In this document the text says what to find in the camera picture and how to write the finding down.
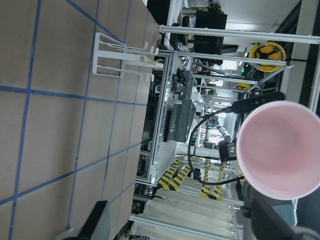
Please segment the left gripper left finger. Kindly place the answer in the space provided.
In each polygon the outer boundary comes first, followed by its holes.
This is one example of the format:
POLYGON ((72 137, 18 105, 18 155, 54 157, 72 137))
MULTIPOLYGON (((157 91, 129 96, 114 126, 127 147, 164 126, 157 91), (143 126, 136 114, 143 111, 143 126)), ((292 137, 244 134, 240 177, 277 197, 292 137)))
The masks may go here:
POLYGON ((107 200, 97 201, 76 240, 108 240, 110 237, 110 214, 107 200))

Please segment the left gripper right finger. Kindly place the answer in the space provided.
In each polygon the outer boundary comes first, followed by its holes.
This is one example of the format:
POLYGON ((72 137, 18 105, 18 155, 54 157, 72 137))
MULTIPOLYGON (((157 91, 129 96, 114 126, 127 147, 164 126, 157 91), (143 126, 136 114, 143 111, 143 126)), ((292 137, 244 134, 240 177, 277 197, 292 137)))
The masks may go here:
POLYGON ((270 205, 263 197, 251 203, 251 229, 257 240, 301 240, 303 234, 294 229, 295 209, 291 204, 270 205))

